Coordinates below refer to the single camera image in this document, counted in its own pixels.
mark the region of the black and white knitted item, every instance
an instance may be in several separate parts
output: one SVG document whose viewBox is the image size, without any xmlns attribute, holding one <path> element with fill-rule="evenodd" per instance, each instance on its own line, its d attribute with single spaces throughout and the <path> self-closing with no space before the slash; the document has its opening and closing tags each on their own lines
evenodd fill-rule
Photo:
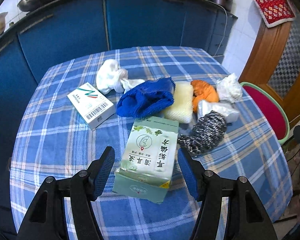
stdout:
<svg viewBox="0 0 300 240">
<path fill-rule="evenodd" d="M 223 140 L 227 126 L 223 115 L 211 111 L 201 117 L 192 128 L 191 135 L 181 134 L 178 144 L 192 156 L 212 150 Z"/>
</svg>

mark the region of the blue towel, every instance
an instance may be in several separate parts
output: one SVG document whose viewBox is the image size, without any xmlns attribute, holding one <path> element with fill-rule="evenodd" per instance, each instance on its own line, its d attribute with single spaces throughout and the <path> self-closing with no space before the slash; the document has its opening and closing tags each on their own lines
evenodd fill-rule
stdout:
<svg viewBox="0 0 300 240">
<path fill-rule="evenodd" d="M 119 99 L 117 114 L 134 118 L 154 115 L 173 104 L 175 86 L 170 77 L 145 81 Z"/>
</svg>

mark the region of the blue cloth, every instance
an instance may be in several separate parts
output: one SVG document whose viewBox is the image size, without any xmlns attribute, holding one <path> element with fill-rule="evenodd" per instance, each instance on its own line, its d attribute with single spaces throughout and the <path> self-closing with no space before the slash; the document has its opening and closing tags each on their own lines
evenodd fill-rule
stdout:
<svg viewBox="0 0 300 240">
<path fill-rule="evenodd" d="M 117 104 L 117 114 L 145 118 L 173 104 L 175 83 L 169 78 L 147 80 L 126 92 Z"/>
<path fill-rule="evenodd" d="M 114 114 L 91 131 L 67 98 L 85 82 L 95 86 L 98 69 L 111 58 L 128 70 L 131 79 L 171 76 L 174 81 L 201 79 L 215 84 L 229 74 L 202 49 L 188 47 L 118 49 L 51 67 L 27 106 L 13 151 L 10 197 L 16 229 L 47 176 L 71 177 L 100 158 L 109 145 L 115 150 L 114 166 L 103 194 L 91 203 L 104 238 L 188 240 L 201 203 L 189 194 L 177 160 L 162 204 L 113 193 L 114 171 L 119 167 L 134 118 Z M 106 97 L 117 104 L 120 94 L 111 91 Z M 275 221 L 292 196 L 285 157 L 268 121 L 245 91 L 234 108 L 240 116 L 227 127 L 224 140 L 196 160 L 224 178 L 246 176 Z M 65 209 L 69 237 L 77 239 L 69 198 L 65 198 Z M 223 239 L 226 212 L 223 205 L 217 239 Z"/>
</svg>

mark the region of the pink cushion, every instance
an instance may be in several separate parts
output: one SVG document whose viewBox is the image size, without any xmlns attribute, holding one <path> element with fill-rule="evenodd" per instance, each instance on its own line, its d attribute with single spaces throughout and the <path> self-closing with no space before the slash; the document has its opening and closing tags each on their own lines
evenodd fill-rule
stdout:
<svg viewBox="0 0 300 240">
<path fill-rule="evenodd" d="M 278 107 L 260 91 L 249 86 L 243 87 L 259 106 L 261 112 L 265 115 L 274 130 L 277 139 L 283 139 L 286 136 L 287 126 L 280 109 L 278 109 Z"/>
</svg>

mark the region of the metal screw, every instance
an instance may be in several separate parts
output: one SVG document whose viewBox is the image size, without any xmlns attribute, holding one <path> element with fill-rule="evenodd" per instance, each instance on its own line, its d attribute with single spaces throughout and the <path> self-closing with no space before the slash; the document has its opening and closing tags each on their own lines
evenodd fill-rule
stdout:
<svg viewBox="0 0 300 240">
<path fill-rule="evenodd" d="M 47 177 L 46 178 L 46 183 L 51 183 L 51 182 L 53 182 L 53 177 L 52 176 Z"/>
<path fill-rule="evenodd" d="M 239 180 L 242 182 L 242 183 L 246 183 L 248 181 L 248 179 L 244 176 L 240 176 L 239 177 Z"/>
<path fill-rule="evenodd" d="M 79 171 L 79 176 L 80 177 L 84 177 L 88 174 L 88 172 L 86 170 L 82 170 L 82 171 Z"/>
<path fill-rule="evenodd" d="M 211 176 L 213 175 L 213 171 L 211 171 L 211 170 L 206 170 L 206 171 L 204 172 L 204 174 L 205 174 L 206 176 L 208 176 L 208 177 L 211 177 Z"/>
</svg>

